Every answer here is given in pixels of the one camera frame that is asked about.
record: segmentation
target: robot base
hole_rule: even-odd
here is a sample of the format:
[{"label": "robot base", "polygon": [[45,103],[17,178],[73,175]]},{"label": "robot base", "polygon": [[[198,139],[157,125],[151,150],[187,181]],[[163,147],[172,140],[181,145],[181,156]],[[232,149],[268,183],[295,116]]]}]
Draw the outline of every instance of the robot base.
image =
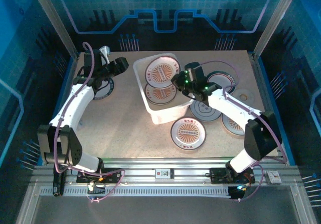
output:
[{"label": "robot base", "polygon": [[212,184],[247,184],[250,181],[251,184],[255,183],[254,173],[251,168],[247,168],[233,178],[226,168],[211,168],[210,173],[206,174],[206,176],[211,178]]}]

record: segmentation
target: black bracket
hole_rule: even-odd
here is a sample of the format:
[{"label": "black bracket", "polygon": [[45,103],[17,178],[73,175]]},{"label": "black bracket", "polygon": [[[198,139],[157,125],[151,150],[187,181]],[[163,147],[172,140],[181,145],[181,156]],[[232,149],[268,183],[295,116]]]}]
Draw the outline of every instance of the black bracket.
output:
[{"label": "black bracket", "polygon": [[[119,168],[104,168],[101,173],[106,173],[114,170],[120,170]],[[77,174],[77,183],[90,183],[91,181],[94,181],[95,183],[117,183],[121,178],[121,171],[116,172],[111,175],[103,176],[101,179],[98,176],[93,176],[89,174],[84,174],[82,172],[78,172]]]},{"label": "black bracket", "polygon": [[211,178],[212,184],[251,184],[255,183],[254,173],[251,168],[247,168],[242,173],[230,180],[229,172],[226,168],[211,168],[210,173],[205,174],[206,177]]}]

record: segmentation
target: circular disc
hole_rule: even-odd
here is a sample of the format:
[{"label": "circular disc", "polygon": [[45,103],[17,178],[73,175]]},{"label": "circular disc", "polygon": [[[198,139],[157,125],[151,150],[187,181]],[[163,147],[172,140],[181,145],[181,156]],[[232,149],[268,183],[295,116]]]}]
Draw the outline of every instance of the circular disc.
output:
[{"label": "circular disc", "polygon": [[199,102],[199,101],[194,101],[190,105],[190,109],[191,109],[192,114],[196,118],[198,118],[199,120],[202,120],[202,121],[207,121],[207,122],[213,121],[221,115],[221,112],[219,112],[218,110],[208,107],[204,103]]},{"label": "circular disc", "polygon": [[111,78],[108,81],[103,81],[102,86],[100,88],[103,88],[103,89],[96,92],[94,96],[94,100],[101,100],[111,95],[111,93],[115,88],[114,81]]},{"label": "circular disc", "polygon": [[152,61],[145,72],[147,83],[155,88],[165,88],[171,79],[181,71],[178,61],[172,57],[159,57]]},{"label": "circular disc", "polygon": [[195,118],[184,117],[176,120],[171,128],[171,137],[179,148],[194,150],[200,147],[206,139],[206,130]]},{"label": "circular disc", "polygon": [[245,132],[242,130],[242,128],[226,115],[222,115],[222,122],[229,132],[239,136],[245,135]]},{"label": "circular disc", "polygon": [[254,94],[247,89],[237,89],[234,91],[233,96],[246,105],[254,104]]},{"label": "circular disc", "polygon": [[176,87],[172,84],[166,88],[154,88],[148,84],[145,87],[145,95],[148,101],[157,105],[164,105],[172,101],[176,96]]},{"label": "circular disc", "polygon": [[[215,72],[210,73],[208,75],[207,82],[214,82],[214,83],[220,85],[222,88],[227,87],[227,86],[231,86],[231,85],[235,85],[234,77],[232,77],[231,74],[229,74],[227,72],[223,72],[223,71],[215,71]],[[234,90],[235,90],[235,86],[228,87],[226,89],[226,91],[228,93],[232,93]]]}]

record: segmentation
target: small white label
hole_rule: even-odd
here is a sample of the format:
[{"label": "small white label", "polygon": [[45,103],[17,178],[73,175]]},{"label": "small white label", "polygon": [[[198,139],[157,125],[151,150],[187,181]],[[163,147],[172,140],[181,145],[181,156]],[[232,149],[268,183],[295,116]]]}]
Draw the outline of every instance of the small white label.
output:
[{"label": "small white label", "polygon": [[155,179],[170,179],[171,169],[155,169]]}]

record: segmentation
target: metal plate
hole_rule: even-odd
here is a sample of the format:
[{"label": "metal plate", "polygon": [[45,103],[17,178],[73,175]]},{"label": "metal plate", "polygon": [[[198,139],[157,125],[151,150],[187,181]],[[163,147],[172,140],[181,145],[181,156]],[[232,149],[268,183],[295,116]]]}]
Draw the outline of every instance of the metal plate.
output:
[{"label": "metal plate", "polygon": [[155,88],[165,88],[172,84],[171,79],[181,71],[173,57],[159,57],[152,61],[145,72],[146,82]]},{"label": "metal plate", "polygon": [[156,105],[164,105],[171,102],[175,98],[177,90],[174,85],[166,88],[154,88],[146,84],[144,92],[147,100],[151,103]]},{"label": "metal plate", "polygon": [[103,98],[110,96],[115,88],[114,81],[111,78],[109,79],[109,81],[103,81],[102,86],[100,88],[102,88],[102,87],[104,87],[104,88],[101,89],[100,91],[96,92],[96,94],[94,96],[94,100],[101,100]]},{"label": "metal plate", "polygon": [[[218,85],[220,85],[222,88],[227,87],[227,86],[231,86],[231,85],[235,85],[235,79],[234,77],[232,77],[231,74],[227,73],[227,72],[223,72],[223,71],[215,71],[212,72],[208,75],[208,79],[207,82],[214,82]],[[235,90],[235,86],[234,87],[228,87],[226,89],[226,91],[228,93],[232,93]]]},{"label": "metal plate", "polygon": [[253,105],[254,104],[254,94],[247,89],[237,89],[233,93],[233,97],[235,97],[237,100],[240,100],[242,103],[246,105]]},{"label": "metal plate", "polygon": [[171,128],[173,142],[183,150],[195,150],[206,139],[206,130],[195,118],[184,117],[176,120]]},{"label": "metal plate", "polygon": [[216,120],[221,115],[221,112],[218,110],[206,106],[204,103],[199,101],[194,101],[190,105],[190,109],[196,118],[206,122]]},{"label": "metal plate", "polygon": [[242,130],[242,128],[226,115],[222,115],[222,122],[229,132],[239,136],[245,135],[245,132]]}]

